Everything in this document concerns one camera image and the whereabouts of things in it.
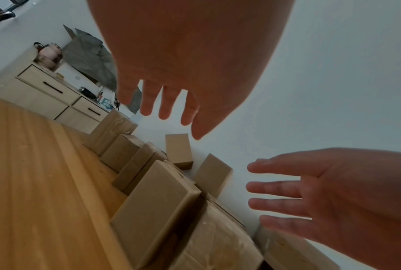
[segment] person's right hand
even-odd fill
[[[377,269],[401,269],[401,153],[323,149],[284,154],[248,165],[252,173],[301,181],[251,182],[249,206],[299,217],[261,216],[267,228],[325,244]]]
[[[144,80],[140,112],[160,89],[167,119],[181,89],[181,117],[201,139],[251,93],[294,0],[88,0],[118,72],[118,99],[131,101]]]

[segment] wall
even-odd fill
[[[71,39],[63,24],[102,39],[84,0],[30,0],[14,12],[0,22],[0,71],[35,41],[64,47]]]
[[[164,134],[190,132],[179,117],[143,117],[136,131],[165,149]],[[291,179],[252,175],[259,157],[325,147],[401,151],[401,0],[297,1],[287,29],[248,100],[201,141],[192,141],[193,171],[209,152],[234,168],[219,200],[250,233],[258,225],[248,181]],[[369,269],[316,244],[344,270]]]

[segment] black handle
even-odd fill
[[[61,92],[60,90],[58,90],[57,88],[55,88],[54,86],[50,85],[49,83],[47,83],[46,81],[44,81],[44,84],[51,87],[52,89],[54,89],[57,92],[60,92],[60,94],[62,94],[63,92]]]
[[[98,114],[99,116],[101,116],[101,114],[97,113],[96,111],[94,111],[94,110],[91,109],[91,108],[88,108],[88,110],[90,110],[91,112],[93,112],[93,113]]]

